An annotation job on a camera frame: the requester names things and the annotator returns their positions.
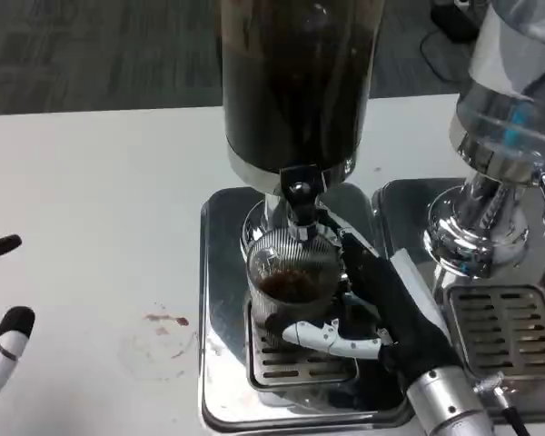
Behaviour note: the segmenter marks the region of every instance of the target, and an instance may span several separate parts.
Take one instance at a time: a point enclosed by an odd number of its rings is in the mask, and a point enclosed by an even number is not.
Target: metal grate
[[[274,341],[267,331],[254,325],[248,306],[247,368],[254,389],[281,391],[310,384],[342,383],[357,376],[354,359]]]
[[[457,286],[452,321],[475,375],[545,376],[545,294],[532,286]]]

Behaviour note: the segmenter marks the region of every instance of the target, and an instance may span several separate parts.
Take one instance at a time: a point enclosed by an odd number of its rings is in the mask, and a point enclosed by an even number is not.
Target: floor
[[[432,0],[386,0],[372,97],[453,93],[470,48]],[[213,0],[0,0],[0,114],[218,105]]]

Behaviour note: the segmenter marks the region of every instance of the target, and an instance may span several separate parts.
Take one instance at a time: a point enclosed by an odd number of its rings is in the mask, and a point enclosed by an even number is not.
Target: white table
[[[455,101],[370,101],[351,181],[369,195],[466,174],[447,139]],[[17,304],[37,315],[0,395],[0,436],[206,434],[199,218],[212,193],[242,185],[225,141],[221,108],[0,116],[0,235],[24,240],[0,259],[0,317]]]

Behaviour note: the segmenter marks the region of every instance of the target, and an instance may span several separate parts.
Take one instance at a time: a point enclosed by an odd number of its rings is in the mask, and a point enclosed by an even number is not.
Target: black tip
[[[0,256],[10,253],[22,245],[22,239],[17,234],[11,234],[0,238]]]
[[[6,332],[20,332],[26,337],[35,325],[35,313],[29,307],[16,306],[11,308],[0,322],[0,336]]]

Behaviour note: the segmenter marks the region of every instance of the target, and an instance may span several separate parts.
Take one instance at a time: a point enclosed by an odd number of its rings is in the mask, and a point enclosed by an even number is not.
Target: clear glass
[[[221,0],[228,141],[278,173],[323,170],[361,139],[383,0]]]
[[[471,139],[545,164],[545,0],[492,2],[457,115]]]

